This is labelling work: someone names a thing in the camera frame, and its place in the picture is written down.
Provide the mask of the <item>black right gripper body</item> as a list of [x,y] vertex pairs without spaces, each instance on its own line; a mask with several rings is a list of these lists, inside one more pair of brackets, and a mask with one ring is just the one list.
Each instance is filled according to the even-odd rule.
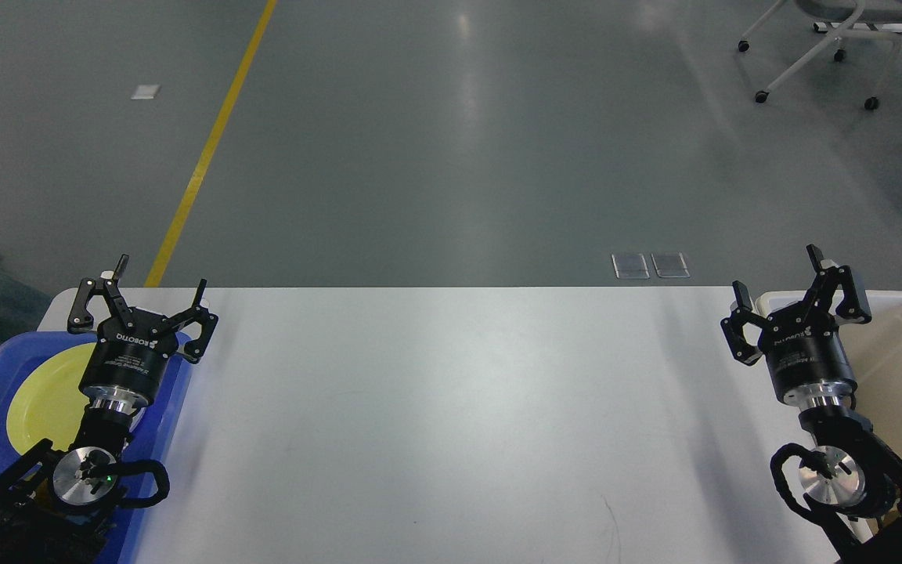
[[812,397],[842,399],[858,389],[842,348],[840,326],[830,312],[773,311],[761,334],[761,351],[774,396],[787,406],[809,408]]

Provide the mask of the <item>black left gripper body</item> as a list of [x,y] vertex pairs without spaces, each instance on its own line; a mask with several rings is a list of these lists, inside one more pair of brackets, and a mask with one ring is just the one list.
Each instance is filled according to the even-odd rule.
[[118,325],[101,325],[96,334],[79,382],[88,407],[132,415],[153,406],[168,362],[179,349],[175,332],[147,329],[139,336]]

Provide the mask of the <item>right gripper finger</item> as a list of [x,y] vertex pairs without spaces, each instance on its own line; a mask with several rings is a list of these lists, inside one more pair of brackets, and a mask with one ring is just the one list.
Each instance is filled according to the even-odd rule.
[[799,301],[799,321],[816,326],[869,324],[872,311],[862,279],[847,265],[824,257],[816,245],[806,246],[814,278]]
[[745,283],[734,280],[731,289],[734,292],[734,304],[729,315],[720,321],[720,328],[734,359],[747,367],[752,367],[763,355],[763,350],[758,345],[748,342],[745,326],[755,326],[761,336],[765,331],[774,331],[774,322],[756,313],[754,301]]

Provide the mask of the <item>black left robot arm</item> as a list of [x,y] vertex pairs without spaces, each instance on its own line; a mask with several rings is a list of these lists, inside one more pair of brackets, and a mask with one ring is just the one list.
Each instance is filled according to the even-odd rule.
[[203,358],[218,315],[198,282],[175,314],[132,306],[122,255],[78,285],[70,334],[91,337],[72,439],[42,438],[0,471],[0,563],[96,563],[135,541],[136,511],[168,497],[162,461],[178,420],[183,364]]

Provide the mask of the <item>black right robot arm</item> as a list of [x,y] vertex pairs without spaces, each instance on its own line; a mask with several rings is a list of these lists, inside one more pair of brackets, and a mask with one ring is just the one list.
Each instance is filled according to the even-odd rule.
[[774,396],[797,408],[815,446],[781,446],[770,459],[774,489],[792,513],[819,527],[841,563],[902,563],[902,458],[857,410],[857,379],[840,328],[869,324],[862,279],[806,246],[814,278],[802,299],[769,314],[747,286],[720,328],[738,362],[767,365]]

